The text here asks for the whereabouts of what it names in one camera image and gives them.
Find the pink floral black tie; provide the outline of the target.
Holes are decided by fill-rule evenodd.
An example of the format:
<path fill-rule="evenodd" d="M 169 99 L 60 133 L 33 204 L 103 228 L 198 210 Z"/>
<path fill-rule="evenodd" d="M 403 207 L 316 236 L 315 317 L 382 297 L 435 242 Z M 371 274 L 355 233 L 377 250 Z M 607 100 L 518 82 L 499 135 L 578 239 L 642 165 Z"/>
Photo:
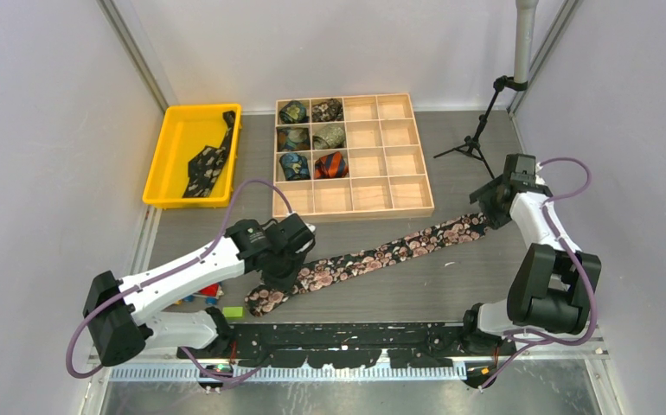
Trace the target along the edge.
<path fill-rule="evenodd" d="M 291 297 L 320 291 L 372 271 L 423 257 L 449 246 L 481 239 L 491 229 L 485 214 L 465 214 L 410 233 L 376 248 L 302 264 L 288 290 L 260 284 L 244 298 L 252 316 L 264 316 Z"/>

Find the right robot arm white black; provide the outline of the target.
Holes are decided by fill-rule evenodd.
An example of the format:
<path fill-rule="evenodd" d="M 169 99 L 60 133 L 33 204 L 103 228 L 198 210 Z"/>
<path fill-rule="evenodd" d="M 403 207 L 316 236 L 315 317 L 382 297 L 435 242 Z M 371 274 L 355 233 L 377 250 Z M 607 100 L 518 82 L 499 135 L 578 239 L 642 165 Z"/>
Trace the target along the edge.
<path fill-rule="evenodd" d="M 541 166 L 534 156 L 509 154 L 503 173 L 470 195 L 490 228 L 516 223 L 527 247 L 506 298 L 465 312 L 459 339 L 470 354 L 519 334 L 539 344 L 580 345 L 596 329 L 601 261 L 561 225 L 554 210 L 560 198 L 539 177 Z"/>

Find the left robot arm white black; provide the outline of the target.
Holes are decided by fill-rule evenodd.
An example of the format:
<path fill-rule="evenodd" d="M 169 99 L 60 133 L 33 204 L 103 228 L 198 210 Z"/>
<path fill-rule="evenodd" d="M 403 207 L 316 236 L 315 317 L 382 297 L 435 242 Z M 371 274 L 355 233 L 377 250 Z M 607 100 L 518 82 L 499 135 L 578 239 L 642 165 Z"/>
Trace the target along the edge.
<path fill-rule="evenodd" d="M 168 307 L 210 285 L 252 272 L 271 288 L 290 290 L 316 244 L 315 233 L 316 228 L 298 214 L 264 224 L 240 220 L 218 239 L 165 265 L 123 278 L 109 271 L 98 275 L 83 314 L 100 363 L 114 367 L 152 348 L 224 356 L 234 332 L 219 309 L 173 313 Z"/>

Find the black mini tripod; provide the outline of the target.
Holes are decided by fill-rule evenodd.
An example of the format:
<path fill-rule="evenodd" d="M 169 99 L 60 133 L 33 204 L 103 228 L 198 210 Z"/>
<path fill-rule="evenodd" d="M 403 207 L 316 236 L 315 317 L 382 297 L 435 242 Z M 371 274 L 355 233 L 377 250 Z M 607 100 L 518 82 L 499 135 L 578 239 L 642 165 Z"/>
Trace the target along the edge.
<path fill-rule="evenodd" d="M 492 87 L 493 87 L 493 95 L 491 96 L 490 102 L 485 112 L 480 114 L 478 117 L 478 125 L 475 132 L 472 135 L 466 136 L 462 144 L 436 154 L 433 157 L 434 159 L 457 152 L 471 159 L 481 162 L 483 166 L 486 168 L 486 171 L 489 174 L 490 178 L 491 179 L 495 178 L 493 170 L 490 167 L 487 158 L 483 154 L 480 143 L 480 137 L 488 124 L 489 116 L 501 92 L 504 89 L 511 89 L 515 92 L 524 92 L 528 89 L 528 81 L 525 80 L 523 82 L 517 82 L 513 76 L 503 75 L 494 80 Z"/>

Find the blue paisley rolled tie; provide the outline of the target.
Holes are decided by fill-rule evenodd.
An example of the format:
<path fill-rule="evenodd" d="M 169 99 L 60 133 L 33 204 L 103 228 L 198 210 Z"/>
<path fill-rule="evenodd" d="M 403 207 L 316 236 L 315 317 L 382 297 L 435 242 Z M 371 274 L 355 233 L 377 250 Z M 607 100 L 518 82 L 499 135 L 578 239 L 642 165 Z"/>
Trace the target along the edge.
<path fill-rule="evenodd" d="M 307 158 L 296 152 L 287 152 L 279 159 L 283 177 L 288 182 L 310 180 L 311 173 Z"/>

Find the orange navy striped rolled tie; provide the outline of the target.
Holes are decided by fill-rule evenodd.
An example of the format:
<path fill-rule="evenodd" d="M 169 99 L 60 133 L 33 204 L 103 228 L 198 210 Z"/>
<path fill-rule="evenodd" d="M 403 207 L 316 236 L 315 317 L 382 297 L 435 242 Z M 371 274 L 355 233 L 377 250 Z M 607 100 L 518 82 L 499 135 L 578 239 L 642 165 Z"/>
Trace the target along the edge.
<path fill-rule="evenodd" d="M 337 179 L 347 177 L 349 166 L 340 151 L 321 156 L 314 164 L 316 180 Z"/>

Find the green block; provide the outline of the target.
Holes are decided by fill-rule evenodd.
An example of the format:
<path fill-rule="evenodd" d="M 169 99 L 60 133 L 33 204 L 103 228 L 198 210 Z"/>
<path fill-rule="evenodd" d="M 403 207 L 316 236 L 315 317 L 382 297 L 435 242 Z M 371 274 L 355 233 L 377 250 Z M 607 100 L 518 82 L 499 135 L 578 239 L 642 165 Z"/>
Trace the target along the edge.
<path fill-rule="evenodd" d="M 228 306 L 223 307 L 221 312 L 227 319 L 241 319 L 245 315 L 245 308 L 241 306 Z"/>

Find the red toy truck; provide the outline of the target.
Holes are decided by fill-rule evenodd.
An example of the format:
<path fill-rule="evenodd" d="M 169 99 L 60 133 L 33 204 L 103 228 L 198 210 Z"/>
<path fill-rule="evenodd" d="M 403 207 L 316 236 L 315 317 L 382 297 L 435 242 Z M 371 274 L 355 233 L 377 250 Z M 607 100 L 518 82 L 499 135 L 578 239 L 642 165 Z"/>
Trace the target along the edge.
<path fill-rule="evenodd" d="M 196 293 L 190 294 L 175 302 L 175 305 L 183 303 L 192 303 L 196 299 L 201 299 L 206 305 L 215 306 L 219 299 L 224 295 L 221 283 L 209 285 Z"/>

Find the wooden compartment tray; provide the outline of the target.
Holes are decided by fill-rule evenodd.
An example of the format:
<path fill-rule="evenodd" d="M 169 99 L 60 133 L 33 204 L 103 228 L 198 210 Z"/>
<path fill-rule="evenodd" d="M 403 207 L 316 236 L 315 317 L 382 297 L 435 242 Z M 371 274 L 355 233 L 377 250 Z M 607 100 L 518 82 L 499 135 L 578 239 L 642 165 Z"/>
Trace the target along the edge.
<path fill-rule="evenodd" d="M 313 123 L 311 107 L 325 99 L 343 102 L 343 121 Z M 281 124 L 278 111 L 291 100 L 302 101 L 309 121 Z M 346 139 L 342 147 L 314 150 L 312 135 L 326 124 L 343 124 Z M 311 149 L 277 151 L 278 127 L 307 127 Z M 279 99 L 275 112 L 273 182 L 283 192 L 272 198 L 272 211 L 283 218 L 290 208 L 313 222 L 405 219 L 428 217 L 435 205 L 426 169 L 419 130 L 408 93 L 328 96 Z M 314 164 L 321 156 L 340 151 L 348 166 L 344 178 L 316 180 Z M 288 182 L 283 177 L 280 157 L 296 152 L 307 158 L 311 179 Z"/>

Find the teal brown rolled tie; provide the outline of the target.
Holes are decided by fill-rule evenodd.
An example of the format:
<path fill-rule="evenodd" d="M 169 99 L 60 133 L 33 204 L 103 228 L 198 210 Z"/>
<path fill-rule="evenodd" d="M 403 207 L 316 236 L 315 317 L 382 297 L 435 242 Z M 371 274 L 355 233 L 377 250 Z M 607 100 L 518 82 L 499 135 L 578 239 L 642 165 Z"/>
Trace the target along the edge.
<path fill-rule="evenodd" d="M 277 151 L 301 151 L 311 149 L 311 138 L 307 127 L 278 127 Z"/>

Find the olive paisley rolled tie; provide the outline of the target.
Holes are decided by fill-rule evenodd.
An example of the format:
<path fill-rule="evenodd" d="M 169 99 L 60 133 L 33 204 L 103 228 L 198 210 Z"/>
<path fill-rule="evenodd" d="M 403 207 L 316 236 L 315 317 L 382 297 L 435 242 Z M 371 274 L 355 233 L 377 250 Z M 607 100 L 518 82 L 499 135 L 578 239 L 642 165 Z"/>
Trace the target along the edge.
<path fill-rule="evenodd" d="M 343 124 L 325 124 L 317 128 L 312 135 L 314 150 L 340 148 L 346 139 Z"/>

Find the black patterned tie in bin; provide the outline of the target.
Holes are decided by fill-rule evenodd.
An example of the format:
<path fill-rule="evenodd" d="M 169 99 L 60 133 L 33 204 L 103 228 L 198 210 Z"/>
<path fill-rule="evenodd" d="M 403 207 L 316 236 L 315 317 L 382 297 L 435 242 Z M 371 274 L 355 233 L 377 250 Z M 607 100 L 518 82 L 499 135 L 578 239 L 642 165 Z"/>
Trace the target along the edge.
<path fill-rule="evenodd" d="M 229 157 L 236 121 L 236 112 L 222 113 L 227 129 L 218 147 L 206 145 L 188 161 L 189 182 L 183 198 L 209 197 Z"/>

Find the dark green rolled tie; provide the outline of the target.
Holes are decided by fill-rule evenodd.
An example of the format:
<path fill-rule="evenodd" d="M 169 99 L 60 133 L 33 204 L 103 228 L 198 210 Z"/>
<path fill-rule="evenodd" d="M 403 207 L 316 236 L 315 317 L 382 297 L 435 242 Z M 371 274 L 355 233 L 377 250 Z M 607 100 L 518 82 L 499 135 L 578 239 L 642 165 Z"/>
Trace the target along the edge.
<path fill-rule="evenodd" d="M 300 100 L 291 100 L 283 104 L 278 115 L 282 125 L 304 124 L 309 121 L 307 107 Z"/>

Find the grey vertical pole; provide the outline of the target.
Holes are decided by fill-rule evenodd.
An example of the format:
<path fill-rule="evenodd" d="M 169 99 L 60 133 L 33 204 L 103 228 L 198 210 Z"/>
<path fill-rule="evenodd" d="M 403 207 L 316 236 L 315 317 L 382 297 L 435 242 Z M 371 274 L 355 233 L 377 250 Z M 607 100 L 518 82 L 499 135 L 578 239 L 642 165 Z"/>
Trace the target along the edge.
<path fill-rule="evenodd" d="M 513 81 L 518 85 L 528 83 L 538 3 L 538 0 L 516 0 L 516 44 Z"/>

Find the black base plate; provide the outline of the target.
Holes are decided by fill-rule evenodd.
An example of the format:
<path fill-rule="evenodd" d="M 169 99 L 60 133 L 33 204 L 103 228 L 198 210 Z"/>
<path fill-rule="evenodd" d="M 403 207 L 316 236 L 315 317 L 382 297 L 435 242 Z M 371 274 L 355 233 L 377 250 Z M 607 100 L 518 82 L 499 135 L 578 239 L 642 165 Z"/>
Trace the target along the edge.
<path fill-rule="evenodd" d="M 198 360 L 228 359 L 243 367 L 370 368 L 386 356 L 392 368 L 446 367 L 451 358 L 503 362 L 514 344 L 467 335 L 455 322 L 239 323 L 209 346 L 190 349 Z"/>

